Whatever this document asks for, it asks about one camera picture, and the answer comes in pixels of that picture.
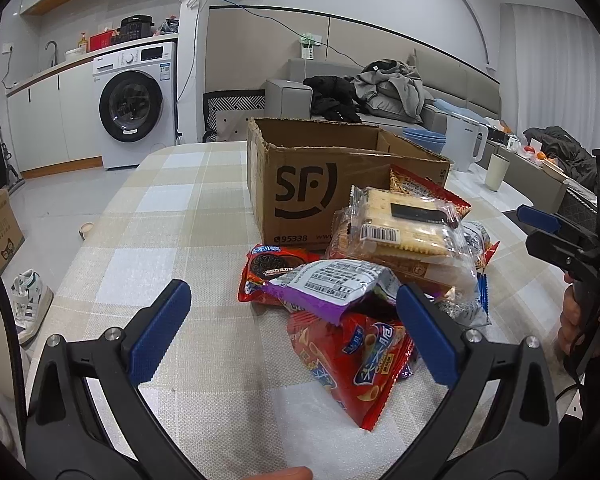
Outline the right hand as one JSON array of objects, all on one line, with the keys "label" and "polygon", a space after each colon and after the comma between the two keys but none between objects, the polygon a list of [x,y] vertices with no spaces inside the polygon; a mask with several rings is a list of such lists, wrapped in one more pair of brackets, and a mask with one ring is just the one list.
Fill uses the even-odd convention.
[{"label": "right hand", "polygon": [[[569,354],[573,341],[576,340],[582,324],[582,313],[580,304],[574,299],[574,279],[568,273],[565,273],[564,280],[568,284],[568,287],[564,293],[564,300],[562,300],[562,313],[559,318],[558,346],[562,349],[562,352]],[[594,356],[600,356],[600,344],[594,351]]]}]

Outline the left hand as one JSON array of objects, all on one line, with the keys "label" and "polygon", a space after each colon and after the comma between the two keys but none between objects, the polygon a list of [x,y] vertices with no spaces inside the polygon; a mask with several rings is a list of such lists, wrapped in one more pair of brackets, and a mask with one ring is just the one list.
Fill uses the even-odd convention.
[{"label": "left hand", "polygon": [[267,474],[257,474],[248,477],[246,480],[312,480],[313,472],[310,468],[292,467],[279,471],[268,472]]}]

